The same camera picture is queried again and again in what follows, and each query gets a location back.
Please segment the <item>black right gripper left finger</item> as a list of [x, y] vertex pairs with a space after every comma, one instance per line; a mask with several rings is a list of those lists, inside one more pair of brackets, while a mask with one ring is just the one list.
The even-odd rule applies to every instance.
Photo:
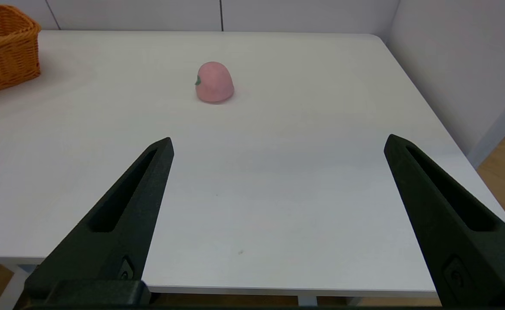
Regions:
[[174, 157], [151, 144], [27, 278], [27, 287], [71, 280], [139, 280]]

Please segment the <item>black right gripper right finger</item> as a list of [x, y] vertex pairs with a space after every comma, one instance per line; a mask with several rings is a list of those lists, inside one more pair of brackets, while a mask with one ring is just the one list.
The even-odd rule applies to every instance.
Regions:
[[441, 304], [505, 309], [504, 221], [407, 139], [384, 155]]

